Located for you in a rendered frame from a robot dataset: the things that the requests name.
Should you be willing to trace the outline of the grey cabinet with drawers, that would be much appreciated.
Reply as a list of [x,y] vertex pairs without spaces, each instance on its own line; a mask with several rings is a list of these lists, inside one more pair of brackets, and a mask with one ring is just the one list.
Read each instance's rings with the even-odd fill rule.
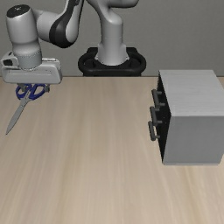
[[161,70],[150,139],[164,165],[217,165],[224,156],[224,87],[212,70]]

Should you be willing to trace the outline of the blue-handled scissors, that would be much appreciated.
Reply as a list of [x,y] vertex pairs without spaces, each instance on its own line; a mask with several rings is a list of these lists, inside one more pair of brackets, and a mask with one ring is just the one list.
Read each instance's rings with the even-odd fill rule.
[[10,133],[10,131],[13,129],[13,127],[17,123],[27,103],[37,100],[44,93],[48,93],[49,91],[50,91],[49,84],[18,84],[17,85],[15,93],[16,93],[16,97],[20,100],[20,103],[14,115],[10,119],[10,122],[6,129],[6,135]]

